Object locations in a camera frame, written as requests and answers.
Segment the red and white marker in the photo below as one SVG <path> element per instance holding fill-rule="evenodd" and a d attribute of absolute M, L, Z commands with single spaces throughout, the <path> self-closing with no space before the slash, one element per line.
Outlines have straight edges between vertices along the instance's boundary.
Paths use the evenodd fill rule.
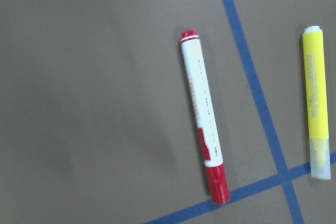
<path fill-rule="evenodd" d="M 204 166 L 212 201 L 224 205 L 230 201 L 211 92 L 200 35 L 195 29 L 182 32 L 181 50 L 192 99 Z"/>

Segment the yellow highlighter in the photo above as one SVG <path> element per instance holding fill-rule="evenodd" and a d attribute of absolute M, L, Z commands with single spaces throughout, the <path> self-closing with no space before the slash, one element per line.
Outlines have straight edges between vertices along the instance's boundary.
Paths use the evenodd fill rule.
<path fill-rule="evenodd" d="M 311 177 L 331 179 L 329 123 L 323 31 L 307 27 L 302 34 Z"/>

